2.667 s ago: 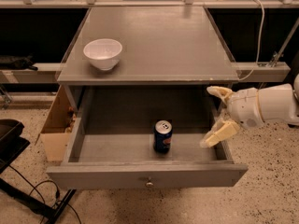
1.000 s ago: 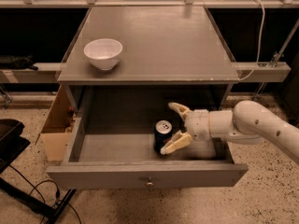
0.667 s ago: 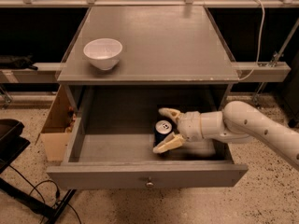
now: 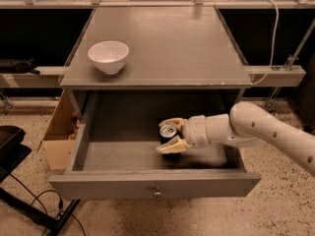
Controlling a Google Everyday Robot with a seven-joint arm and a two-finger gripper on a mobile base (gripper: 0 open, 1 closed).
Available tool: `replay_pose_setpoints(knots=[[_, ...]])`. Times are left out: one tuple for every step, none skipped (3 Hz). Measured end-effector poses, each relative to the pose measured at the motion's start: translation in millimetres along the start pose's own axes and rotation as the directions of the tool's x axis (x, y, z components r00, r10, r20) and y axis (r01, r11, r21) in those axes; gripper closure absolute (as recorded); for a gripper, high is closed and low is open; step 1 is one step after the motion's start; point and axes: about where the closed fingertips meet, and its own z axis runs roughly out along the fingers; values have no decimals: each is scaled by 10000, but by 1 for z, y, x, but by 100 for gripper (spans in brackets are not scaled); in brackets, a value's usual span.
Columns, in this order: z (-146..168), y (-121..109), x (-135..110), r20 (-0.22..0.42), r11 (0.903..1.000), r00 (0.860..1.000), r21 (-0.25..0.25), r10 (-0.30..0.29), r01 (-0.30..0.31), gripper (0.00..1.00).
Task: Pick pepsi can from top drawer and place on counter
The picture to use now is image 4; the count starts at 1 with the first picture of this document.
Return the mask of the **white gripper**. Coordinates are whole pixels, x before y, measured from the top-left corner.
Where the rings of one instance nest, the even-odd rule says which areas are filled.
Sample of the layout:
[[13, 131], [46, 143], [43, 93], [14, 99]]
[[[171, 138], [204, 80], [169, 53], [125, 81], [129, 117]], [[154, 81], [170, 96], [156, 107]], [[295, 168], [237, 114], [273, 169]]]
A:
[[180, 153], [190, 147], [204, 148], [209, 145], [206, 117], [204, 115], [193, 116], [189, 119], [169, 118], [158, 124], [160, 128], [164, 125], [173, 125], [181, 132], [184, 139], [177, 135], [167, 143], [156, 147], [156, 151], [161, 154]]

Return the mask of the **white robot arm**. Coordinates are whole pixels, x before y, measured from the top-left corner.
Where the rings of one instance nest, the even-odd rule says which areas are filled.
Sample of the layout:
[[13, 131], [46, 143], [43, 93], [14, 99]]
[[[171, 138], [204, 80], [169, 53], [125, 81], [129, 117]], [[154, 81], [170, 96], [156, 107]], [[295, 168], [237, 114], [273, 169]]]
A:
[[161, 154], [220, 144], [235, 148], [269, 143], [312, 176], [315, 175], [315, 137], [292, 127], [254, 103], [240, 101], [228, 114], [170, 118], [158, 124], [166, 143]]

